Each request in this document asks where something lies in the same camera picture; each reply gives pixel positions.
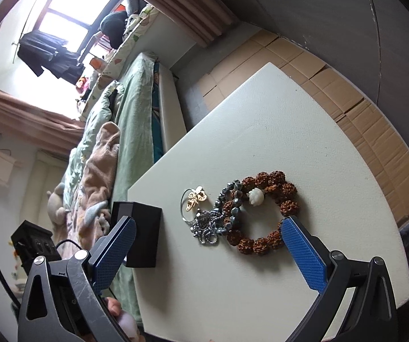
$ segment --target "table top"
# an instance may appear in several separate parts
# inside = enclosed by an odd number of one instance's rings
[[[386,261],[396,304],[409,299],[409,270],[390,208],[363,158],[326,112],[271,63],[215,108],[128,191],[161,207],[155,268],[134,270],[144,328],[172,341],[284,341],[315,298],[288,250],[245,256],[221,240],[202,246],[181,219],[187,188],[211,208],[227,182],[282,170],[298,189],[299,219],[349,259]],[[248,207],[245,232],[266,236],[281,219],[270,200]],[[347,311],[348,291],[327,332]]]

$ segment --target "butterfly charm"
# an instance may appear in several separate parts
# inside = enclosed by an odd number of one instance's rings
[[[198,204],[199,201],[203,202],[208,199],[202,186],[191,190],[192,192],[189,193],[189,200],[187,201],[187,207],[185,208],[186,211],[190,211],[195,205]]]

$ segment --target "stuffed animal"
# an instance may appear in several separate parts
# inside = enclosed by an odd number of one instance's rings
[[[54,224],[63,225],[66,221],[67,213],[70,210],[64,208],[64,188],[65,184],[60,183],[54,192],[46,192],[48,196],[48,216]]]

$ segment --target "silver bolt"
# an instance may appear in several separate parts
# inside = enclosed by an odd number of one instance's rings
[[[87,251],[85,249],[81,249],[74,254],[74,258],[77,260],[83,260],[87,257]]]
[[[344,258],[344,255],[342,254],[342,252],[339,251],[333,251],[331,253],[331,257],[333,257],[336,261],[340,261]]]
[[[374,262],[376,263],[376,265],[380,265],[380,266],[384,264],[383,258],[381,257],[374,257]]]
[[[36,259],[33,260],[35,265],[41,265],[44,262],[44,256],[38,256]]]

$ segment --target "blue textured pad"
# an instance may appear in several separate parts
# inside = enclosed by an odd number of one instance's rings
[[[322,293],[326,287],[326,266],[295,222],[282,221],[282,239],[310,289]]]
[[[96,293],[108,289],[111,285],[121,263],[130,250],[137,235],[137,225],[132,218],[127,221],[125,227],[114,238],[113,243],[94,265],[92,286]]]

